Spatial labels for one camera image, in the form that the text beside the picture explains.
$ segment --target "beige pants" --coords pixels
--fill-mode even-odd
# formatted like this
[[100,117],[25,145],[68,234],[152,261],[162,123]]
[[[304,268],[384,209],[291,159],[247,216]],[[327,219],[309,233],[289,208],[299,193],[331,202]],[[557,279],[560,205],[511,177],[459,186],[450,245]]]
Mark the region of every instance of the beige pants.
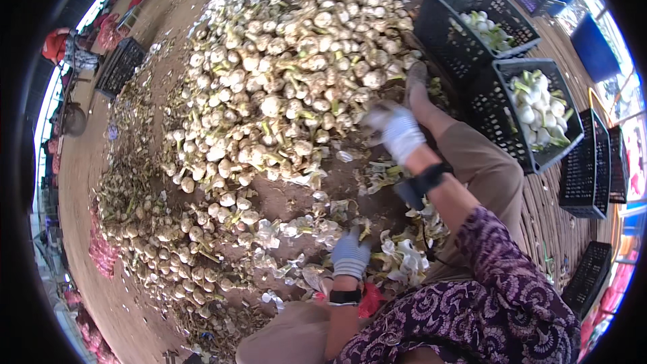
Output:
[[[450,126],[437,141],[454,174],[482,205],[506,225],[510,236],[525,251],[520,227],[523,171],[519,164],[464,123]],[[467,263],[450,235],[439,258],[451,266]],[[425,282],[469,279],[466,268],[432,263]],[[238,364],[320,364],[324,361],[329,317],[325,308],[312,303],[292,302],[266,327],[244,339],[238,346]]]

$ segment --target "leg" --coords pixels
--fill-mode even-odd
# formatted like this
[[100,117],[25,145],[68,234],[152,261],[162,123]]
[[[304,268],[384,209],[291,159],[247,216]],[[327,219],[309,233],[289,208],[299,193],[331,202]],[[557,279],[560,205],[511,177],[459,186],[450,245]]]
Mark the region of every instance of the leg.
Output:
[[75,66],[79,69],[94,70],[99,65],[99,54],[76,48],[74,51]]
[[328,311],[290,302],[266,327],[242,340],[237,364],[321,364],[328,336]]
[[[521,231],[523,171],[519,163],[499,149],[486,137],[464,123],[447,116],[427,97],[426,67],[414,66],[407,79],[407,103],[418,122],[436,139],[442,155],[454,168],[454,174],[467,183],[483,206],[491,210],[506,225],[510,236],[526,252]],[[454,246],[450,234],[439,258],[452,266],[464,266],[463,256]],[[465,279],[468,271],[441,263],[432,264],[430,277]]]

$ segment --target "gloved hand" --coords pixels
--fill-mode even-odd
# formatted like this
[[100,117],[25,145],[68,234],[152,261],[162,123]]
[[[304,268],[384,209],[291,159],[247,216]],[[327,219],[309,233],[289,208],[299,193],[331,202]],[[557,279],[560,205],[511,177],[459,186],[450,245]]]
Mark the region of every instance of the gloved hand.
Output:
[[331,257],[335,268],[333,277],[344,274],[351,275],[357,280],[363,278],[366,266],[371,259],[371,244],[368,241],[360,244],[359,238],[360,229],[354,227],[337,241]]
[[393,101],[373,105],[362,124],[382,133],[381,142],[398,165],[404,165],[411,152],[427,142],[411,111]]

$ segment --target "wristwatch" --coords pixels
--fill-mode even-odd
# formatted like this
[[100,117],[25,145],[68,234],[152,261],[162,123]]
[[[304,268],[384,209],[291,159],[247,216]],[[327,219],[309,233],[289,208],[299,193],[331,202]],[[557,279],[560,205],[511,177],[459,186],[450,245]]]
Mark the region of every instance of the wristwatch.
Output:
[[358,306],[362,300],[359,288],[355,291],[330,291],[328,305],[332,306]]
[[422,211],[425,208],[422,198],[429,190],[442,183],[443,173],[450,173],[451,171],[451,168],[443,163],[431,165],[418,176],[397,183],[394,186],[395,192],[411,208]]

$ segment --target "bamboo mat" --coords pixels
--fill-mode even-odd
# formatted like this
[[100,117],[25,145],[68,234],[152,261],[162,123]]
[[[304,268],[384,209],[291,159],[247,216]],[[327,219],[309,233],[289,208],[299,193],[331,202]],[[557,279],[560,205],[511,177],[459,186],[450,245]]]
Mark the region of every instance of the bamboo mat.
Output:
[[[547,14],[528,19],[542,38],[537,48],[531,50],[528,56],[554,59],[560,67],[578,112],[589,109],[591,106],[588,88],[594,88],[595,84],[580,61],[569,35]],[[593,108],[603,121],[607,121],[603,108],[595,100]],[[577,269],[588,243],[598,240],[617,246],[616,238],[619,233],[618,229],[613,229],[619,222],[613,204],[609,205],[606,220],[582,220],[561,209],[558,205],[561,177],[561,163],[551,167],[544,174],[527,176],[523,189],[522,210],[522,229],[525,231],[529,255],[541,271],[548,273],[550,269],[560,292],[568,283],[570,275]],[[546,256],[553,259],[554,267],[551,262],[545,261]],[[562,268],[566,269],[567,274],[566,277],[562,277],[560,284],[558,279]]]

